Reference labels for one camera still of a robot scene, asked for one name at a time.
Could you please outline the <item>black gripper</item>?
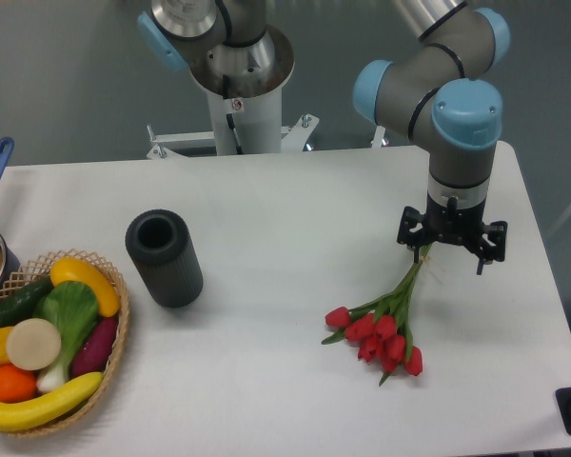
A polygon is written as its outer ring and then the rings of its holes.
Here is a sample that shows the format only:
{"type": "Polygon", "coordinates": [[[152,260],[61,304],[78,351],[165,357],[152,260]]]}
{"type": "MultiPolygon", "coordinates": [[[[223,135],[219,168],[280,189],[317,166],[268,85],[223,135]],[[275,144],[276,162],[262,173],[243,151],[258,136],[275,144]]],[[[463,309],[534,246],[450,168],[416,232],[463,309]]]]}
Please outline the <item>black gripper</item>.
{"type": "Polygon", "coordinates": [[[476,274],[481,275],[486,265],[505,260],[508,230],[505,221],[485,224],[484,207],[482,200],[460,209],[453,197],[439,203],[428,194],[425,214],[410,206],[404,208],[397,242],[413,252],[414,262],[420,262],[421,249],[434,242],[466,247],[478,257],[476,274]]]}

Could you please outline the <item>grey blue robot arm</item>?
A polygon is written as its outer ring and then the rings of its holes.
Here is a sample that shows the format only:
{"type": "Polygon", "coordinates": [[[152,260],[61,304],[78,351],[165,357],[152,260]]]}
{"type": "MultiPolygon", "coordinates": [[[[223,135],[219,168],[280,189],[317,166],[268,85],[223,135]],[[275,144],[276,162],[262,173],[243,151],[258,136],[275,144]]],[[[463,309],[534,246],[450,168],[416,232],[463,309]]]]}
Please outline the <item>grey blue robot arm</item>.
{"type": "MultiPolygon", "coordinates": [[[[464,1],[401,1],[421,50],[407,62],[376,60],[358,75],[355,110],[429,155],[425,211],[405,208],[397,240],[413,250],[462,246],[481,265],[505,257],[507,224],[483,221],[502,97],[482,76],[506,54],[510,31],[490,9],[464,1]]],[[[166,67],[206,93],[221,155],[280,152],[282,89],[294,69],[286,36],[263,1],[154,1],[137,27],[166,67]]]]}

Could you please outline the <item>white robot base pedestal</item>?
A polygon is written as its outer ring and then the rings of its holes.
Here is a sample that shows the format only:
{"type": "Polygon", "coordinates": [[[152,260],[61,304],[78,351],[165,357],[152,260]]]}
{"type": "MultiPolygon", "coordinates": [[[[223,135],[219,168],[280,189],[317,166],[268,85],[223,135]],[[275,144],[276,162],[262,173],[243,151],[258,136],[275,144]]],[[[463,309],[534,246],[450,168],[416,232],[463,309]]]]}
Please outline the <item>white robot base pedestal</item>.
{"type": "Polygon", "coordinates": [[[312,150],[318,117],[305,113],[291,126],[282,123],[283,87],[294,70],[294,53],[281,31],[267,26],[248,47],[220,44],[188,63],[156,28],[142,29],[157,58],[171,70],[188,72],[205,93],[212,125],[207,132],[159,135],[147,127],[148,158],[209,147],[218,155],[312,150]]]}

